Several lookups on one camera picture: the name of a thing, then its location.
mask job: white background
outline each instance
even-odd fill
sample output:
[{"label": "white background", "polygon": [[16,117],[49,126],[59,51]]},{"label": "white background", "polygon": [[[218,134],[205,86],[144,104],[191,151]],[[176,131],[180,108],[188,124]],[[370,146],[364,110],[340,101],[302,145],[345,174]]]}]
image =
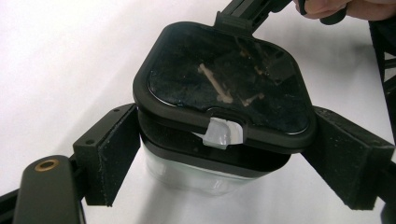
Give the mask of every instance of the white background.
[{"label": "white background", "polygon": [[[131,103],[134,75],[167,24],[212,25],[229,1],[0,1],[0,194],[31,162],[61,154],[107,111]],[[334,26],[294,4],[254,34],[300,65],[314,105],[393,142],[368,24]],[[351,211],[300,155],[221,196],[172,189],[138,153],[112,208],[86,207],[88,223],[380,223]]]}]

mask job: transparent container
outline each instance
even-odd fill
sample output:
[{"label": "transparent container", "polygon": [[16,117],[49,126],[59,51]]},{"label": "transparent container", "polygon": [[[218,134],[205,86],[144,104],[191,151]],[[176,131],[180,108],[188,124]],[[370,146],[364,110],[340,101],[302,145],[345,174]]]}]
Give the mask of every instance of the transparent container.
[{"label": "transparent container", "polygon": [[169,161],[154,155],[144,144],[143,149],[147,155],[147,166],[150,173],[163,183],[177,189],[223,195],[256,179]]}]

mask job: screw hole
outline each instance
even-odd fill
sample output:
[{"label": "screw hole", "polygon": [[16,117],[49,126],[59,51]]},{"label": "screw hole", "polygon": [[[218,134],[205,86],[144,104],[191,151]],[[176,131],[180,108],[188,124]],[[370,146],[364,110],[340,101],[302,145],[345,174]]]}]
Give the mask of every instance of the screw hole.
[{"label": "screw hole", "polygon": [[88,140],[85,142],[85,144],[87,145],[92,145],[95,141],[93,141],[92,139]]},{"label": "screw hole", "polygon": [[44,172],[44,171],[52,170],[57,165],[59,165],[58,160],[52,159],[52,160],[42,161],[35,167],[35,170],[38,172]]}]

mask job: container lid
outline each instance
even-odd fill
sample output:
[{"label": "container lid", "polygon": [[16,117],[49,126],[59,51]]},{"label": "container lid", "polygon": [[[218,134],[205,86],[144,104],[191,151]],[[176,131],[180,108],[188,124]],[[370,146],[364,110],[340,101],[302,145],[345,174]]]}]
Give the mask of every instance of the container lid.
[{"label": "container lid", "polygon": [[300,70],[282,48],[192,22],[167,26],[134,80],[139,109],[162,125],[205,133],[211,118],[237,122],[243,142],[300,152],[315,133]]}]

